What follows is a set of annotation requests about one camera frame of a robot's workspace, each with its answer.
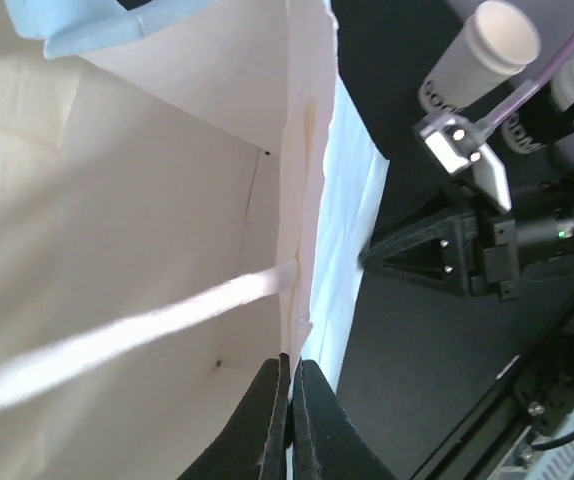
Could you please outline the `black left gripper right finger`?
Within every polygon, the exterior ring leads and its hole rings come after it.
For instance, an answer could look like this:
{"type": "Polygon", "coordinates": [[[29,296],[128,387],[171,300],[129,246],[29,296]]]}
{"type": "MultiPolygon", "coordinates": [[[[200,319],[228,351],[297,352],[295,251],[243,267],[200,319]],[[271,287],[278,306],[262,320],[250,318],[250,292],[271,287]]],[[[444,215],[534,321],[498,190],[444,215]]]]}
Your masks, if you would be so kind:
{"type": "Polygon", "coordinates": [[[354,429],[319,365],[301,360],[293,381],[293,477],[392,479],[354,429]]]}

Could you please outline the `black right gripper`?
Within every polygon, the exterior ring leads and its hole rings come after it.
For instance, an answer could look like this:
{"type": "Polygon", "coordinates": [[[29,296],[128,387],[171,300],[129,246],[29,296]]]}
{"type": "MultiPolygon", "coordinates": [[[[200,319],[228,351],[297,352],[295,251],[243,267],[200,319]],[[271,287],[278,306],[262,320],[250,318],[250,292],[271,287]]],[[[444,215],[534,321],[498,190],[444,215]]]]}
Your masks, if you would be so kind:
{"type": "Polygon", "coordinates": [[[392,222],[375,231],[359,259],[370,275],[445,293],[496,293],[500,301],[522,295],[516,221],[495,207],[481,206],[477,218],[444,209],[392,222]],[[468,259],[472,240],[468,281],[458,266],[468,259]]]}

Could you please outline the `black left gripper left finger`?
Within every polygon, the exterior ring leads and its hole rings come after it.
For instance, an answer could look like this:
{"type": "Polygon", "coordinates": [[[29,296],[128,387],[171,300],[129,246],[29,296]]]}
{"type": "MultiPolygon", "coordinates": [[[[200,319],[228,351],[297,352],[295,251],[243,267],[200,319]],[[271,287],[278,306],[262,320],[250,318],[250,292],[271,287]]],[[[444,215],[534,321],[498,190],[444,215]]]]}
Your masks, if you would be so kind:
{"type": "Polygon", "coordinates": [[[287,473],[289,356],[266,360],[221,433],[182,479],[284,479],[287,473]]]}

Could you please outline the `light blue paper bag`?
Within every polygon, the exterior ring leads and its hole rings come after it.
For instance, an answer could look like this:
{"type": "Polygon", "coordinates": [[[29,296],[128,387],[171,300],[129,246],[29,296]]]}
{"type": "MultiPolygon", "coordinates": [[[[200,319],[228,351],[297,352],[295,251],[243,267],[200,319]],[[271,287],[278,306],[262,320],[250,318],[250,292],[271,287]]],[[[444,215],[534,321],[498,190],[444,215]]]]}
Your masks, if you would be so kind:
{"type": "Polygon", "coordinates": [[[0,479],[174,479],[337,385],[387,164],[327,1],[0,1],[0,479]]]}

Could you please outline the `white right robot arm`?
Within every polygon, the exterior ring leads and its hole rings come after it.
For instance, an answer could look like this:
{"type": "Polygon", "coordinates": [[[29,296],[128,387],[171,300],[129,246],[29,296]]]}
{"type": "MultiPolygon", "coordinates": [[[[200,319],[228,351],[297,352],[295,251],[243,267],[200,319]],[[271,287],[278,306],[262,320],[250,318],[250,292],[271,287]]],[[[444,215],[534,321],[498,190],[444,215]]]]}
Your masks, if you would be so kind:
{"type": "MultiPolygon", "coordinates": [[[[574,103],[552,124],[571,129],[574,103]]],[[[511,191],[503,207],[473,177],[456,178],[415,212],[377,230],[360,261],[368,273],[462,296],[517,298],[524,279],[567,275],[537,272],[574,255],[574,167],[559,182],[511,191]]]]}

